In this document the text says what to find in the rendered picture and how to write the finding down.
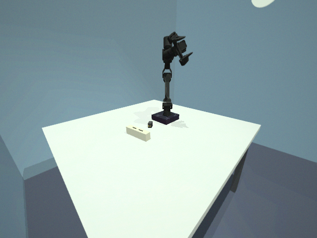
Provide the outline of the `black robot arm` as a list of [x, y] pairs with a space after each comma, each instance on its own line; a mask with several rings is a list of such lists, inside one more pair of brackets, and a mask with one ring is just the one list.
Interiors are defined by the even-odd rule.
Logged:
[[[168, 39], [167, 39], [168, 36], [165, 36], [163, 38], [163, 50], [162, 50], [162, 60], [163, 62], [165, 63], [164, 65], [164, 69], [162, 71], [162, 77], [163, 77], [163, 80], [165, 82], [165, 98], [163, 100], [163, 103], [162, 103], [162, 109], [163, 109], [163, 116], [170, 116], [172, 114], [170, 114], [170, 109], [172, 109], [172, 102], [171, 102], [171, 99], [169, 97], [169, 83], [171, 81], [171, 78], [172, 78], [172, 70], [170, 69], [170, 63], [172, 62], [172, 60], [174, 59], [173, 58], [170, 58], [167, 54], [167, 50], [169, 48], [172, 47], [172, 43], [170, 44]], [[177, 42], [180, 49], [181, 49], [181, 52], [184, 53], [186, 51], [186, 42], [185, 40], [182, 40], [180, 42]], [[165, 71], [165, 69], [169, 69], [170, 72], [166, 72], [166, 73], [163, 73]]]

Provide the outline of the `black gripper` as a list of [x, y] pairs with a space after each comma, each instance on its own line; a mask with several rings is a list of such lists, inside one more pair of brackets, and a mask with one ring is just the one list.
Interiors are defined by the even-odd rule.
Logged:
[[180, 62], [180, 64], [181, 64], [182, 66], [184, 66], [184, 65], [189, 61], [189, 56], [193, 53], [193, 52], [191, 52], [191, 53], [186, 54], [186, 55], [183, 56], [183, 54], [182, 54], [182, 52], [181, 52], [181, 49], [180, 49], [180, 47], [179, 47], [177, 41], [182, 40], [182, 39], [185, 38], [185, 37], [186, 37], [186, 36], [178, 36], [175, 31], [172, 32], [172, 33], [167, 37], [169, 43], [170, 43], [170, 44], [171, 44], [171, 43], [174, 44], [173, 47], [171, 47], [171, 48], [169, 48], [169, 49], [167, 50], [168, 56], [169, 56], [170, 58], [173, 58], [173, 57], [176, 57], [176, 56], [179, 55], [179, 57], [180, 57], [179, 62]]

